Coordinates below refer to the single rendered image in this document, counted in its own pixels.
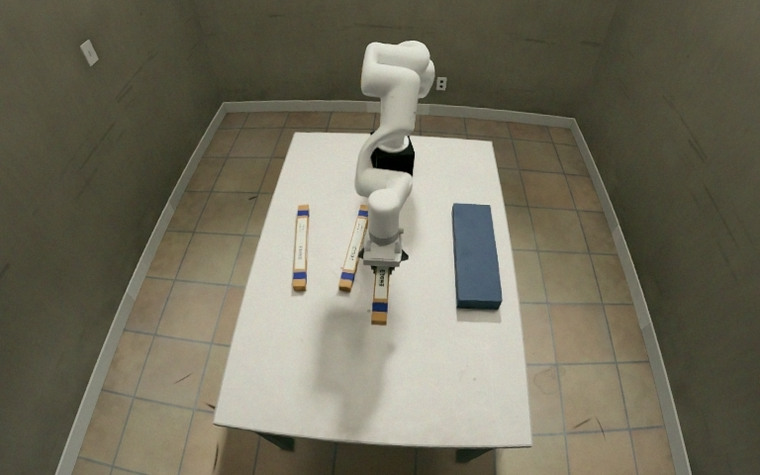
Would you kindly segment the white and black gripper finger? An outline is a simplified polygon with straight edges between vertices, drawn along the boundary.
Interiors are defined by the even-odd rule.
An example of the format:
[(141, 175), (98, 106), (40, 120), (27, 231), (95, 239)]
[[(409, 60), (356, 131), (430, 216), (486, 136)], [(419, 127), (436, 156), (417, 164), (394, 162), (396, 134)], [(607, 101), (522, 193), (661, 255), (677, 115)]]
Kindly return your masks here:
[[(400, 263), (408, 259), (409, 259), (409, 256), (402, 250), (402, 259)], [(392, 275), (392, 271), (395, 271), (395, 267), (390, 267), (390, 275)]]
[[(361, 249), (361, 250), (358, 252), (358, 255), (357, 255), (357, 256), (358, 256), (359, 258), (362, 258), (362, 259), (363, 259), (363, 254), (364, 254), (364, 248), (363, 248), (363, 249)], [(371, 266), (371, 270), (373, 270), (373, 274), (375, 274), (375, 269), (376, 269), (376, 266)]]

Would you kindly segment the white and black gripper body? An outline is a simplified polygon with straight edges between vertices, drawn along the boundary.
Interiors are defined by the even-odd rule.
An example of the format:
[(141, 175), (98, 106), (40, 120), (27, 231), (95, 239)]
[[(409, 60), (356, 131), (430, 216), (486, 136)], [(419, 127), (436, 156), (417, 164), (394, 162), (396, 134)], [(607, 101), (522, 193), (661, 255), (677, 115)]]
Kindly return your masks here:
[[(372, 242), (372, 240), (367, 234), (368, 234), (368, 229), (366, 230), (366, 234), (365, 234), (364, 251), (370, 251), (370, 245)], [(399, 237), (397, 237), (397, 239), (395, 240), (395, 253), (401, 253), (401, 258), (402, 258), (402, 249), (403, 249), (403, 241), (402, 241), (402, 234), (400, 234)]]

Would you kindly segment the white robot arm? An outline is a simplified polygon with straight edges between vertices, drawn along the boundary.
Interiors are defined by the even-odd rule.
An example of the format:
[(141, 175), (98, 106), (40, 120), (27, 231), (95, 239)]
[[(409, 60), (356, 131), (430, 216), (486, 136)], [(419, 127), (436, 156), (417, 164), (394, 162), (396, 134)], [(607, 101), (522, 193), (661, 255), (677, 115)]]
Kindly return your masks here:
[(372, 242), (370, 251), (364, 251), (363, 265), (400, 267), (401, 253), (395, 253), (395, 240), (404, 233), (399, 227), (399, 214), (412, 193), (413, 179), (408, 173), (369, 168), (368, 164), (378, 145), (390, 153), (407, 148), (407, 136), (415, 127), (418, 98), (428, 95), (433, 81), (434, 66), (427, 47), (420, 42), (397, 46), (372, 43), (366, 49), (361, 91), (366, 96), (380, 97), (381, 116), (379, 129), (359, 152), (354, 179), (355, 192), (369, 198), (368, 233)]

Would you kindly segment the tan welding electrode pack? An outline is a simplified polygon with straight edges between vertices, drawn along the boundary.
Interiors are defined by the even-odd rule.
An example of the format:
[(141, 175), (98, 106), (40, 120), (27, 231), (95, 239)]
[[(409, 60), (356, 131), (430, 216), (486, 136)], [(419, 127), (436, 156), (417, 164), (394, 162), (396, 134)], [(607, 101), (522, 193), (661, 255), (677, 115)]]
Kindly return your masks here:
[[(294, 291), (307, 291), (309, 205), (298, 205), (293, 273)], [(309, 215), (308, 215), (309, 214)]]
[(359, 257), (357, 257), (357, 255), (363, 247), (367, 227), (368, 207), (366, 205), (360, 205), (343, 269), (339, 278), (339, 291), (351, 292), (359, 261)]
[(389, 279), (390, 267), (376, 266), (371, 325), (387, 325)]

